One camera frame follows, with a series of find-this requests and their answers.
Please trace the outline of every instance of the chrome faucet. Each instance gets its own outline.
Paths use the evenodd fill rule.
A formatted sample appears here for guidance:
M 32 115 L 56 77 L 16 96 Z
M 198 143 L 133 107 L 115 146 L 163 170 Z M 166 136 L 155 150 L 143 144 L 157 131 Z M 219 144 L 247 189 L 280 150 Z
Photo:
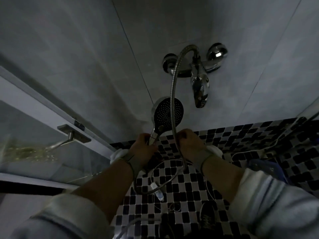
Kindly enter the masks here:
M 227 56 L 227 49 L 221 43 L 213 44 L 206 55 L 207 60 L 201 61 L 201 57 L 194 56 L 191 63 L 181 65 L 177 77 L 188 78 L 194 94 L 195 105 L 197 108 L 205 106 L 208 98 L 209 80 L 208 73 L 220 68 L 222 61 Z M 166 73 L 173 75 L 175 64 L 178 57 L 175 54 L 168 54 L 164 57 L 162 66 Z

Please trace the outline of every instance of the hand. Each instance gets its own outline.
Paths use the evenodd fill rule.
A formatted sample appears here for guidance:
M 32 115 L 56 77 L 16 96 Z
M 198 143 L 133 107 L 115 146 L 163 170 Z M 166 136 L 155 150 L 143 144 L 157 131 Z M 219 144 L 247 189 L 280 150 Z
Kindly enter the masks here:
M 184 158 L 191 162 L 194 162 L 198 151 L 206 149 L 204 142 L 190 129 L 183 129 L 178 132 L 177 141 Z
M 156 145 L 149 146 L 146 144 L 145 140 L 148 140 L 149 137 L 150 134 L 148 133 L 139 134 L 138 138 L 129 150 L 130 153 L 134 154 L 140 160 L 142 167 L 147 164 L 154 152 L 158 149 Z

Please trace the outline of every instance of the shower head nozzle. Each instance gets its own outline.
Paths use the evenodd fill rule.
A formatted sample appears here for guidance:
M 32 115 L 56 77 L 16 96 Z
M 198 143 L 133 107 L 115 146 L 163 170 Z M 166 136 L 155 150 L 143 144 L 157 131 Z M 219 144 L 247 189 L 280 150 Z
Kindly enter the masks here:
M 180 100 L 174 100 L 175 110 L 175 126 L 181 123 L 184 115 L 184 108 Z M 149 140 L 149 145 L 156 142 L 158 137 L 172 129 L 171 113 L 170 113 L 170 97 L 159 99 L 152 108 L 152 121 L 154 124 L 153 131 Z

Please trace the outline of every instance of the gray sleeve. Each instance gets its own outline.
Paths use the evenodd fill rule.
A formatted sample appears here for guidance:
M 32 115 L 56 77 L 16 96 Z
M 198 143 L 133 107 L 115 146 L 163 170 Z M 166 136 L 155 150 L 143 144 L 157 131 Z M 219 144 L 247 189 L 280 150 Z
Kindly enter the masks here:
M 229 212 L 258 238 L 319 238 L 319 199 L 246 169 Z
M 111 239 L 113 236 L 106 216 L 93 202 L 76 195 L 61 194 L 15 229 L 9 238 Z

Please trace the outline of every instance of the flexible metal shower hose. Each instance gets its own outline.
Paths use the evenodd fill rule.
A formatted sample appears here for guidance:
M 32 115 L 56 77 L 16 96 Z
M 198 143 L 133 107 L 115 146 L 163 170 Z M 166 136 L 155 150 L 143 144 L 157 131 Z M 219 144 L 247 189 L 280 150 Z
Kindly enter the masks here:
M 178 142 L 177 142 L 177 139 L 176 139 L 174 100 L 175 100 L 175 89 L 176 89 L 176 82 L 177 82 L 177 76 L 178 76 L 179 67 L 180 67 L 181 61 L 183 60 L 185 55 L 188 52 L 190 52 L 190 51 L 194 52 L 194 57 L 197 57 L 199 55 L 198 47 L 196 45 L 191 44 L 191 45 L 188 45 L 185 48 L 183 48 L 183 50 L 181 51 L 180 55 L 178 56 L 177 62 L 175 64 L 174 73 L 173 73 L 173 79 L 172 79 L 171 96 L 170 96 L 170 99 L 171 99 L 170 100 L 170 103 L 171 103 L 171 105 L 170 105 L 170 113 L 171 113 L 171 122 L 172 122 L 172 132 L 173 132 L 173 137 L 174 137 L 174 140 L 175 140 L 175 143 L 176 143 L 177 150 L 178 150 L 179 154 L 181 155 L 181 158 L 182 158 L 182 161 L 183 161 L 183 168 L 177 170 L 175 175 L 172 176 L 168 181 L 166 181 L 165 183 L 161 184 L 156 189 L 150 190 L 148 192 L 138 191 L 136 189 L 136 180 L 134 180 L 133 187 L 134 187 L 134 190 L 135 190 L 135 192 L 137 194 L 147 195 L 147 194 L 155 193 L 157 190 L 159 190 L 162 187 L 164 187 L 167 183 L 171 182 L 174 178 L 177 177 L 177 175 L 180 172 L 183 172 L 187 168 L 186 159 L 183 157 L 183 154 L 181 153 L 181 149 L 180 149 L 180 147 L 178 145 Z

